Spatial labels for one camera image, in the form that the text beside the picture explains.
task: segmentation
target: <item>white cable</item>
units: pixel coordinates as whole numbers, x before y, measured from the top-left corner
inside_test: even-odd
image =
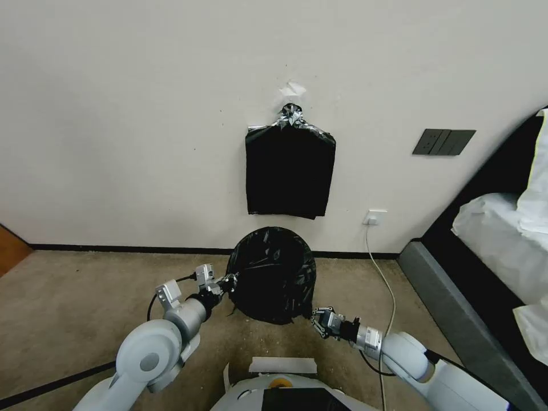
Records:
[[[365,248],[367,249],[367,253],[369,253],[369,257],[371,258],[371,261],[373,262],[373,265],[377,269],[378,273],[381,275],[382,280],[386,284],[386,287],[388,288],[388,291],[390,292],[390,296],[392,297],[392,315],[390,316],[390,322],[388,322],[388,327],[386,328],[386,333],[384,334],[384,337],[388,335],[392,328],[392,323],[394,322],[394,316],[396,315],[396,298],[394,297],[394,293],[392,292],[392,288],[390,287],[390,284],[388,284],[388,281],[386,280],[386,277],[382,273],[382,270],[378,266],[377,262],[373,258],[373,254],[371,254],[371,251],[369,250],[369,242],[367,241],[367,234],[369,232],[369,224],[365,226]],[[378,357],[378,370],[382,372],[382,354]],[[382,409],[383,411],[386,411],[386,397],[384,393],[384,379],[382,377],[382,374],[379,374],[380,380],[381,380],[381,397],[382,397]]]

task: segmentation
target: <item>plastic bag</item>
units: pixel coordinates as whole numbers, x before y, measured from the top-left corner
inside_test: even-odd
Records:
[[[229,298],[248,317],[288,324],[312,315],[316,262],[293,231],[264,227],[248,234],[230,255],[229,273],[239,274]]]
[[[324,216],[329,199],[335,139],[308,124],[296,104],[286,104],[270,126],[245,137],[249,214]]]

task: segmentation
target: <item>trash can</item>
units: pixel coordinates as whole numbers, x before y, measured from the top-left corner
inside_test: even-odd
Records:
[[[229,273],[239,274],[229,298],[245,315],[272,324],[311,317],[316,262],[293,231],[264,227],[251,232],[232,251]]]

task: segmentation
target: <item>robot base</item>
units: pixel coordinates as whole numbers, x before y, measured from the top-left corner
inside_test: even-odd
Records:
[[[292,374],[269,374],[238,382],[229,388],[211,411],[275,409],[376,410],[319,380]]]

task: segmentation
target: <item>power cord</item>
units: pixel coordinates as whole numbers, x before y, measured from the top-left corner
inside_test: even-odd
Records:
[[[364,355],[364,352],[363,351],[360,351],[360,355],[361,357],[364,359],[365,363],[369,366],[369,368],[371,368],[373,371],[375,371],[377,374],[381,374],[381,375],[384,375],[385,377],[395,377],[396,374],[393,374],[393,373],[385,373],[385,372],[382,372],[378,369],[376,369],[373,364],[371,364],[369,362],[369,360],[367,359],[367,357]]]
[[[181,277],[179,279],[176,279],[178,283],[184,280],[196,280],[196,273],[193,273],[187,277]],[[152,305],[154,304],[154,301],[156,300],[156,294],[154,294],[154,297],[152,297],[152,300],[150,300],[150,304],[148,305],[147,310],[147,321],[150,321],[150,312],[152,311]]]
[[[386,284],[386,287],[388,288],[388,291],[390,292],[390,296],[392,297],[392,315],[390,316],[390,322],[388,322],[388,327],[386,328],[386,332],[384,334],[385,337],[386,337],[388,335],[388,333],[390,332],[391,328],[392,328],[392,323],[394,322],[394,316],[396,315],[396,298],[394,297],[394,293],[392,292],[392,288],[390,287],[390,284],[388,284],[388,281],[386,280],[386,277],[382,273],[382,270],[378,266],[377,262],[373,258],[373,255],[371,254],[371,251],[369,250],[369,242],[368,242],[368,238],[367,238],[368,232],[369,232],[369,224],[365,226],[365,247],[367,249],[367,253],[369,253],[369,257],[371,258],[371,262],[373,263],[373,265],[377,269],[378,273],[382,277],[382,280]],[[382,409],[383,409],[383,411],[386,411],[386,396],[385,396],[385,392],[384,392],[383,375],[386,375],[386,373],[384,373],[382,371],[382,354],[380,354],[379,357],[378,357],[378,377],[379,377],[380,382],[381,382]]]

